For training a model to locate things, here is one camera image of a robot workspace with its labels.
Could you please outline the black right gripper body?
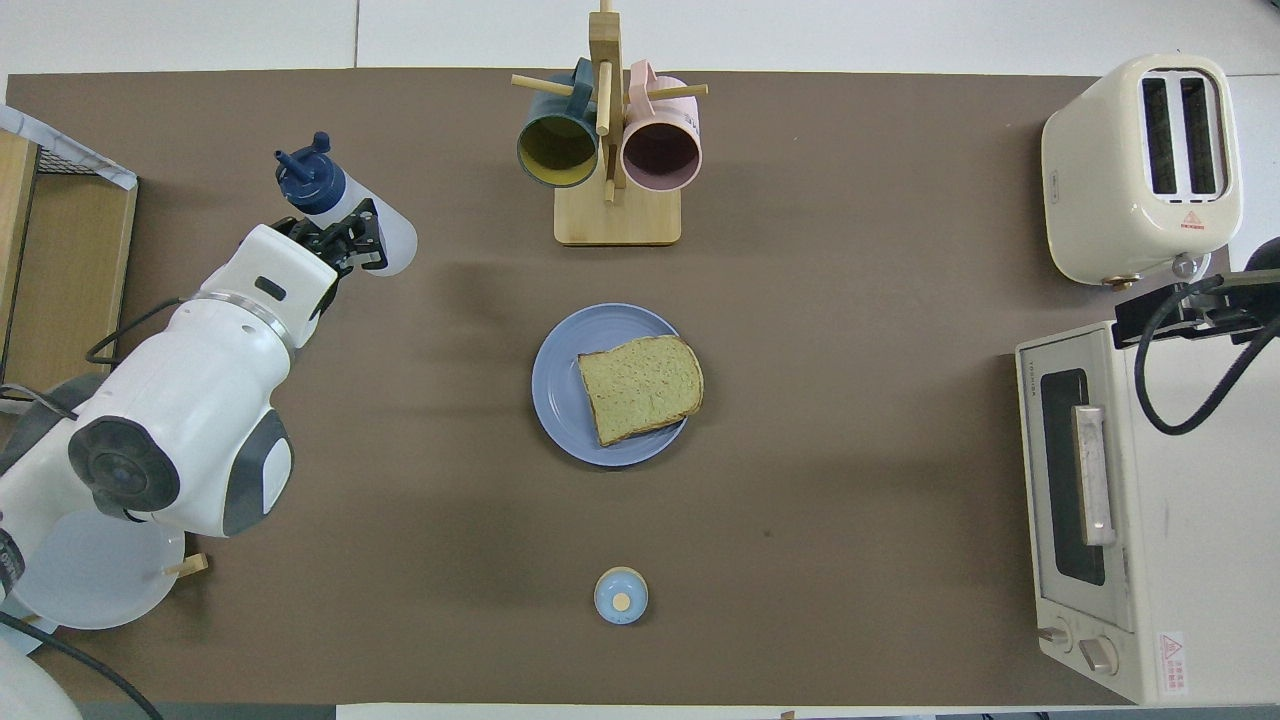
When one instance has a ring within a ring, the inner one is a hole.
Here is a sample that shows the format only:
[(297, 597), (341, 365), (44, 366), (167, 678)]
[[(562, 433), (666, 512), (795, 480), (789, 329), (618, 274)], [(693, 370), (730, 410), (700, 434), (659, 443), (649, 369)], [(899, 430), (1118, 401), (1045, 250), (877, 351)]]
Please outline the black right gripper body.
[(1277, 319), (1277, 269), (1208, 275), (1199, 282), (1199, 306), (1206, 324), (1202, 340), (1225, 336), (1247, 345)]

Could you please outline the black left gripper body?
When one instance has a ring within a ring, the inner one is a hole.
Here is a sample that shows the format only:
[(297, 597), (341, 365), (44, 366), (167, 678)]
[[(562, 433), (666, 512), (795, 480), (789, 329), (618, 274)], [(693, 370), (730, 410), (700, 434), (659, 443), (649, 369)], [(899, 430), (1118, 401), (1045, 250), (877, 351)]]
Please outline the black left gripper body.
[(351, 273), (348, 260), (351, 255), (351, 224), (348, 222), (320, 227), (308, 219), (282, 218), (274, 222), (271, 228), (311, 252), (338, 275)]

